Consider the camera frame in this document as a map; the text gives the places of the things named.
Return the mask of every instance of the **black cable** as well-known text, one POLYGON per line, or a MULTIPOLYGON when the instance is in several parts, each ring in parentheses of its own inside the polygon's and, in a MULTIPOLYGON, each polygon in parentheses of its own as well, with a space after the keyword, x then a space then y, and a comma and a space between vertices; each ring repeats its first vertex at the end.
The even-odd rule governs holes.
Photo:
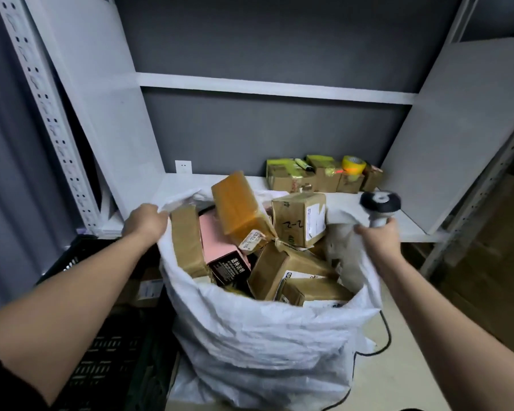
MULTIPOLYGON (((383 353, 385 350, 387 350, 390 345, 392 344, 392 333, 390 332, 390 327, 389 327, 389 324, 387 323, 386 321, 386 317, 383 313, 383 311, 381 310, 379 312, 379 314, 381 315, 381 318, 383 318, 383 323, 385 324, 385 328, 386 328, 386 334, 388 335, 389 339, 388 341, 386 342, 386 345, 384 347, 382 347, 381 349, 377 350, 376 352, 373 352, 373 353, 361 353, 361 352, 355 352, 354 353, 354 362, 352 364, 352 383, 354 383, 354 370, 356 369, 356 356, 360 355, 360 356, 366 356, 366 357, 369 357, 369 356, 376 356, 378 354, 381 354, 383 353)), ((349 389, 349 392, 346 393, 345 397, 341 400, 341 401, 338 401, 336 402, 335 404, 333 405, 330 405, 329 407, 325 407, 322 409, 322 411, 328 411, 329 409, 331 408, 335 408, 339 405, 341 405, 344 401, 346 401, 346 399, 349 397, 349 394, 350 394, 350 391, 352 390, 352 388, 349 389)))

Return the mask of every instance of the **forearm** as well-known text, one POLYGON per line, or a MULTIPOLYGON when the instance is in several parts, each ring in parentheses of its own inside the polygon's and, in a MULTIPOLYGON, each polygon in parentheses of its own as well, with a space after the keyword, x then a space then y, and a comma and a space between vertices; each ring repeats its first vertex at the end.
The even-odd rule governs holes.
POLYGON ((149 246, 128 235, 1 309, 4 365, 54 401, 149 246))
POLYGON ((403 258, 378 268, 449 405, 455 410, 514 409, 514 353, 403 258))

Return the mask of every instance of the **hand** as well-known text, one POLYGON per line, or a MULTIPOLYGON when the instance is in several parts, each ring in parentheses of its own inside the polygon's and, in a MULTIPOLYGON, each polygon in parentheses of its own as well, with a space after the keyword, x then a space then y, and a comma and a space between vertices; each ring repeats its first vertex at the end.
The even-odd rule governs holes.
POLYGON ((398 223, 393 217, 380 228, 366 228, 356 225, 354 231, 362 235, 367 253, 376 266, 377 264, 391 264, 403 260, 400 249, 398 223))
POLYGON ((122 236, 136 235, 150 247, 157 243, 167 226, 167 212, 158 213, 156 205, 143 203, 129 214, 122 229, 122 236))

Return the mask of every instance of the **wall outlet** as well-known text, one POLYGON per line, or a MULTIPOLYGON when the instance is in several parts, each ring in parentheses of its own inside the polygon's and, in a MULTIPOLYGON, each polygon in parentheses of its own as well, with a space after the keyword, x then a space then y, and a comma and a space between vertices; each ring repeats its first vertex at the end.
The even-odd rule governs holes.
POLYGON ((175 161, 175 172, 183 173, 183 174, 192 174, 191 160, 176 160, 175 161))

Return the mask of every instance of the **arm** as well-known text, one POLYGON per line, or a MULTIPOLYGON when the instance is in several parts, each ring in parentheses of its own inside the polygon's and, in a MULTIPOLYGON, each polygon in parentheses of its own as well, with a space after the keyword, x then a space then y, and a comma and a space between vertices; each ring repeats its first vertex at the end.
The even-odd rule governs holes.
POLYGON ((52 404, 95 338, 139 258, 158 241, 166 212, 144 204, 124 237, 0 310, 0 360, 52 404))
POLYGON ((396 221, 358 226, 366 249, 454 410, 514 409, 514 353, 457 310, 403 258, 396 221))

